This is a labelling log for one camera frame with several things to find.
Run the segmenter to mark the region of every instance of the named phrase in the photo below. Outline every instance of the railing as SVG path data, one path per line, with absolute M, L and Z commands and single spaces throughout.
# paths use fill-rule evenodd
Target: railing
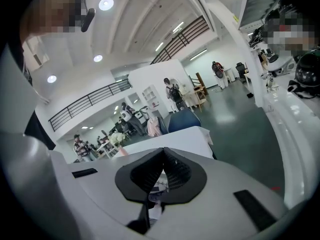
M 108 97 L 111 97 L 124 90 L 130 89 L 131 87 L 132 86 L 129 83 L 128 79 L 125 79 L 109 84 L 105 87 L 89 93 L 86 96 L 81 97 L 49 119 L 53 131 L 55 132 L 59 127 L 64 125 L 66 122 L 74 118 L 82 111 L 90 108 L 91 106 L 97 104 L 100 101 L 103 101 Z
M 174 39 L 172 39 L 154 58 L 151 64 L 165 62 L 179 52 L 182 48 L 190 44 L 202 33 L 209 30 L 209 26 L 203 16 L 200 16 L 188 26 L 186 26 Z

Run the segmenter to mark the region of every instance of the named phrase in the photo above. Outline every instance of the black backpack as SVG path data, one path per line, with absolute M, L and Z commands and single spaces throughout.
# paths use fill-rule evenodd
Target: black backpack
M 169 89 L 170 96 L 172 97 L 174 102 L 180 102 L 182 100 L 179 90 L 177 88 L 175 87 L 169 88 L 168 86 L 167 88 Z
M 220 70 L 217 64 L 212 65 L 212 70 L 218 78 L 220 79 L 224 78 L 224 74 L 222 73 L 222 71 Z

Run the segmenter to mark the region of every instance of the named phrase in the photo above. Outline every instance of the pink cloth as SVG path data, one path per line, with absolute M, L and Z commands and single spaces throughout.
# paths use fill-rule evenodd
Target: pink cloth
M 148 120 L 147 128 L 148 128 L 148 134 L 151 137 L 157 137 L 162 135 L 160 131 L 159 120 L 157 117 L 151 117 Z

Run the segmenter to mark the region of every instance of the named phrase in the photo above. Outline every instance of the helmet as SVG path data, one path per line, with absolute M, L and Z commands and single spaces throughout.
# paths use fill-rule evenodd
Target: helmet
M 320 50 L 315 49 L 301 57 L 296 65 L 295 79 L 304 86 L 320 86 Z

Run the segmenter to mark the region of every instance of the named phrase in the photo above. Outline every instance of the green floor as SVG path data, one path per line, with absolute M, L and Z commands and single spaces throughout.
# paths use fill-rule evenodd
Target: green floor
M 202 127 L 210 130 L 217 159 L 238 167 L 284 197 L 281 152 L 262 108 L 256 107 L 254 98 L 247 98 L 248 91 L 238 80 L 224 90 L 216 86 L 208 92 L 202 112 L 197 108 L 195 114 Z M 136 135 L 126 145 L 148 138 Z

